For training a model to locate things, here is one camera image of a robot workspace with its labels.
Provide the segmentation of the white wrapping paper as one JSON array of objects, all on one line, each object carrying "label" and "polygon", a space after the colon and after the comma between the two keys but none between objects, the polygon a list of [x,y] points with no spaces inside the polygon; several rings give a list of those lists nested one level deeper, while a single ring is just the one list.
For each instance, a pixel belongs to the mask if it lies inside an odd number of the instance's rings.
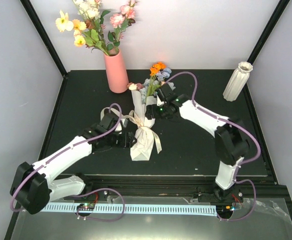
[{"label": "white wrapping paper", "polygon": [[130,148],[132,161],[149,161],[153,147],[155,145],[157,153],[162,151],[162,146],[158,134],[151,128],[155,124],[155,119],[149,120],[145,117],[146,107],[157,106],[157,99],[153,96],[146,98],[146,103],[142,103],[142,95],[137,90],[132,90],[134,110],[129,112],[129,118],[137,126],[135,138],[137,142]]}]

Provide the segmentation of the cream ribbon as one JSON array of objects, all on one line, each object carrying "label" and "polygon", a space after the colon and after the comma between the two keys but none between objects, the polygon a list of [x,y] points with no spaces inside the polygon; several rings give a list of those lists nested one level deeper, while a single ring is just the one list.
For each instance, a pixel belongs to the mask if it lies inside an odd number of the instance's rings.
[{"label": "cream ribbon", "polygon": [[156,146],[158,154],[162,151],[160,138],[151,129],[154,125],[154,120],[142,120],[134,110],[131,110],[128,115],[122,115],[121,118],[127,118],[137,126],[135,133],[137,143],[130,148],[130,156],[133,161],[150,160],[153,146]]}]

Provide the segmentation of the mixed flower bouquet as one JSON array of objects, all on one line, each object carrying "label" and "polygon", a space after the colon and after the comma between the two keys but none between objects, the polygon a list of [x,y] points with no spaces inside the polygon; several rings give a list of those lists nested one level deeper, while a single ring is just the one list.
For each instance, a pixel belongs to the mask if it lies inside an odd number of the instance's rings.
[{"label": "mixed flower bouquet", "polygon": [[172,70],[159,61],[150,68],[150,78],[145,79],[144,83],[128,83],[127,89],[138,91],[142,104],[145,104],[148,97],[156,95],[155,90],[170,78],[171,73]]}]

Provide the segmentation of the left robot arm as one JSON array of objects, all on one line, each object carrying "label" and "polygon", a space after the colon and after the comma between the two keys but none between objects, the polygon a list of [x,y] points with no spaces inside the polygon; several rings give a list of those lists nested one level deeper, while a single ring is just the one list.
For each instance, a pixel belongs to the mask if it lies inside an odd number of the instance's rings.
[{"label": "left robot arm", "polygon": [[132,132],[125,130],[127,124],[127,116],[114,111],[105,113],[99,123],[84,129],[55,153],[33,164],[20,164],[10,190],[12,202],[18,202],[22,209],[33,215],[49,202],[64,197],[89,199],[93,187],[84,174],[77,173],[63,179],[59,179],[59,175],[96,150],[131,148],[137,140]]}]

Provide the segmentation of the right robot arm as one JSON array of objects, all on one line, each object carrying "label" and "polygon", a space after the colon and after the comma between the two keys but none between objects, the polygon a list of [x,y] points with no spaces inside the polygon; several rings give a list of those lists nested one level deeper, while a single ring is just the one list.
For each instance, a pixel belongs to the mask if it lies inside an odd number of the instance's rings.
[{"label": "right robot arm", "polygon": [[216,155],[220,159],[219,169],[213,189],[214,198],[220,202],[231,196],[231,187],[235,184],[236,174],[249,143],[239,129],[227,123],[229,118],[202,107],[185,94],[177,95],[169,85],[159,87],[154,103],[146,105],[145,117],[152,119],[170,119],[176,114],[188,120],[214,137]]}]

